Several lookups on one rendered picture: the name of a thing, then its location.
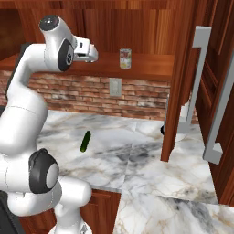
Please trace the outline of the labelled food can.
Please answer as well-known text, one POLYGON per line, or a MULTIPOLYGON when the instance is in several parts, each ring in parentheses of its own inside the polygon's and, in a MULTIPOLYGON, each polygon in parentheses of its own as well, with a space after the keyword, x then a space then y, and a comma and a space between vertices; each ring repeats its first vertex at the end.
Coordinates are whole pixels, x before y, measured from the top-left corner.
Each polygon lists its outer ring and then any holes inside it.
POLYGON ((129 69, 132 66, 132 50, 130 48, 120 49, 120 68, 129 69))

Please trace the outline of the wooden cabinet door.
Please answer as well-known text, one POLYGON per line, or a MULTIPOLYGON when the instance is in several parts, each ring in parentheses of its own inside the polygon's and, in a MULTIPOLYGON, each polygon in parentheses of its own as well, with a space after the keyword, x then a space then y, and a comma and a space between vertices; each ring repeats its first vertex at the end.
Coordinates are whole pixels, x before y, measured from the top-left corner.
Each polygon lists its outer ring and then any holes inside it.
MULTIPOLYGON (((234 0, 207 0, 204 24, 211 26, 212 30, 196 110, 202 137, 206 140, 234 53, 234 0)), ((234 207, 234 86, 216 142, 221 144, 223 150, 220 163, 209 165, 216 196, 219 204, 234 207)))
POLYGON ((168 108, 165 122, 161 160, 168 162, 175 146, 179 115, 181 110, 181 90, 184 86, 184 71, 187 53, 192 48, 193 36, 197 19, 197 8, 200 0, 180 0, 179 18, 177 22, 178 35, 176 41, 175 61, 168 108))

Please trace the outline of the open wooden wall cabinet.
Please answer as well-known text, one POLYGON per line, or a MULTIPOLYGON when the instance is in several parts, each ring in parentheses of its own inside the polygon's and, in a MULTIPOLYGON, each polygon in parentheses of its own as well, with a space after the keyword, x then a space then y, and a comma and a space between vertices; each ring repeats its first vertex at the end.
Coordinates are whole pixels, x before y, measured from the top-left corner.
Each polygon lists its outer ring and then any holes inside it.
POLYGON ((98 50, 93 63, 75 62, 69 74, 170 80, 176 56, 180 0, 0 0, 10 10, 23 40, 42 43, 39 20, 58 15, 71 32, 98 50), (120 49, 132 50, 132 66, 120 68, 120 49))

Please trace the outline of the green cucumber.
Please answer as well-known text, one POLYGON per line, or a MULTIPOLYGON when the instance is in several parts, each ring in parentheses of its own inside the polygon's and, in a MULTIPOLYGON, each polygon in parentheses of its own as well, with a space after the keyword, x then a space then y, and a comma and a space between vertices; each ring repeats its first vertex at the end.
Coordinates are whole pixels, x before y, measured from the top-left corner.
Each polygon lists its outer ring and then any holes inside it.
POLYGON ((87 131, 83 137, 83 140, 82 140, 82 143, 81 143, 81 146, 80 146, 80 151, 81 152, 85 152, 87 150, 87 146, 89 144, 89 141, 90 141, 90 131, 87 131))

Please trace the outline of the grey wall outlet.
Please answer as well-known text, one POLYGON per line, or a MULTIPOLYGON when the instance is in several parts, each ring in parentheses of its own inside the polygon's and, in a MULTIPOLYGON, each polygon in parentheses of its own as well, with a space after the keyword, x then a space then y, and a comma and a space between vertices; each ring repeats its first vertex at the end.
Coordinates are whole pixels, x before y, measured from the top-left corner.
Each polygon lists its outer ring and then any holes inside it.
POLYGON ((122 96, 122 80, 116 78, 110 78, 109 82, 110 95, 115 97, 122 96))

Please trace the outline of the wooden base cabinet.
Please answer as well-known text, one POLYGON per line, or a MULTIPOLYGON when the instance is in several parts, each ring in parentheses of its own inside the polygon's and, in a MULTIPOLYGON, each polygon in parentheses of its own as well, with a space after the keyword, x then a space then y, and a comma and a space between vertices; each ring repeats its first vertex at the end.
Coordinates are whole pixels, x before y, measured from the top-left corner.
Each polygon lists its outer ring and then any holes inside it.
MULTIPOLYGON (((120 193, 92 190, 89 203, 80 209, 93 234, 112 234, 121 199, 120 193)), ((48 234, 56 225, 54 210, 19 219, 26 234, 48 234)))

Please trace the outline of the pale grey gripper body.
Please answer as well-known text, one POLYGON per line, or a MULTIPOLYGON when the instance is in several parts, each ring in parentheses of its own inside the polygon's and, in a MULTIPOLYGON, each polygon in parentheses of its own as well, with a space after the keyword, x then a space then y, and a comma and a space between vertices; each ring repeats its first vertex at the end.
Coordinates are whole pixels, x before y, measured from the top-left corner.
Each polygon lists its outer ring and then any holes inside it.
POLYGON ((85 62, 95 62, 99 59, 99 54, 97 49, 93 44, 90 45, 90 50, 88 54, 81 54, 78 52, 74 53, 74 61, 85 61, 85 62))

